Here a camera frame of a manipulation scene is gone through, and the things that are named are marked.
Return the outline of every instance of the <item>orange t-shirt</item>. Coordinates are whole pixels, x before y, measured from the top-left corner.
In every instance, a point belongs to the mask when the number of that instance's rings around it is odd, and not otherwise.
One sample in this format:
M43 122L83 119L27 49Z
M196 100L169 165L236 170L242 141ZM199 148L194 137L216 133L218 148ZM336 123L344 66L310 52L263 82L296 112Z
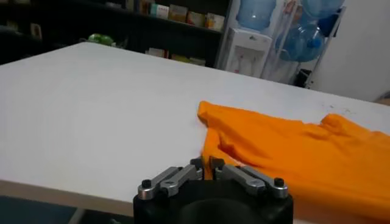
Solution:
M294 197L390 220L390 136L336 114L315 125L201 102L198 116L206 163L247 164L284 178Z

